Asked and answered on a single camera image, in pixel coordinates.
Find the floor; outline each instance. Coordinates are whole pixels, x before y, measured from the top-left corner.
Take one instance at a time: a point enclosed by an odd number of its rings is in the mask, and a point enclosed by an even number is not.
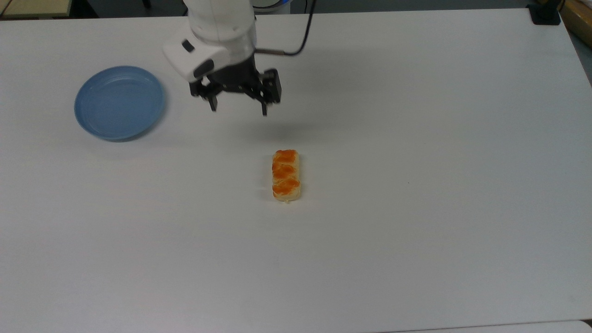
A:
[[[310,5],[312,0],[293,0],[290,4],[292,14],[304,13],[307,2]],[[73,6],[80,8],[78,17],[181,16],[186,10],[182,0],[150,0],[150,3],[152,6],[148,9],[142,0],[73,0]],[[535,0],[319,0],[315,12],[524,8],[532,3]],[[592,49],[577,36],[570,36],[592,84]]]

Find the black cable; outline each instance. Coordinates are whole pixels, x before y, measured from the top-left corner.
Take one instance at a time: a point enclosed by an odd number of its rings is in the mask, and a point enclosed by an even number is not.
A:
[[[296,52],[286,52],[282,50],[270,50],[270,49],[256,49],[255,53],[264,53],[266,55],[276,55],[276,56],[297,56],[304,50],[304,46],[306,45],[306,41],[308,40],[308,32],[310,31],[310,23],[313,21],[313,14],[314,14],[314,6],[317,4],[317,0],[313,0],[312,4],[310,5],[310,13],[308,15],[308,23],[306,24],[306,31],[304,32],[304,39],[302,40],[302,44],[300,48]]]

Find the white table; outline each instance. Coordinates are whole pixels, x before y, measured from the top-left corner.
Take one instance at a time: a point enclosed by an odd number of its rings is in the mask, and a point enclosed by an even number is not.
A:
[[[592,91],[525,9],[325,14],[257,56],[282,103],[192,98],[183,18],[0,22],[0,331],[358,333],[592,317]],[[259,17],[293,49],[305,16]],[[73,115],[93,74],[166,90],[144,137]],[[303,196],[271,196],[298,149]]]

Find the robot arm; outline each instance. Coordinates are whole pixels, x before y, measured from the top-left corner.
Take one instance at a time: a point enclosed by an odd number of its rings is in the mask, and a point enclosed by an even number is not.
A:
[[[184,0],[189,20],[164,44],[166,58],[191,94],[217,108],[222,92],[244,93],[267,106],[279,103],[278,71],[255,68],[255,14],[249,0]]]

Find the orange glaze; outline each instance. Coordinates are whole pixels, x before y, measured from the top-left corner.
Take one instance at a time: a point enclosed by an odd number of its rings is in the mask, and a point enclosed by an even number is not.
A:
[[[296,151],[288,149],[287,151],[275,152],[277,156],[274,156],[274,162],[278,163],[293,163],[296,160]]]
[[[296,169],[291,165],[273,164],[272,172],[274,174],[274,182],[293,177]]]
[[[292,191],[294,191],[294,189],[297,188],[298,186],[300,186],[299,181],[297,181],[295,179],[287,179],[287,180],[279,182],[277,185],[274,185],[272,187],[272,189],[274,191],[274,195],[279,194],[281,196],[284,196],[284,195],[289,194]]]

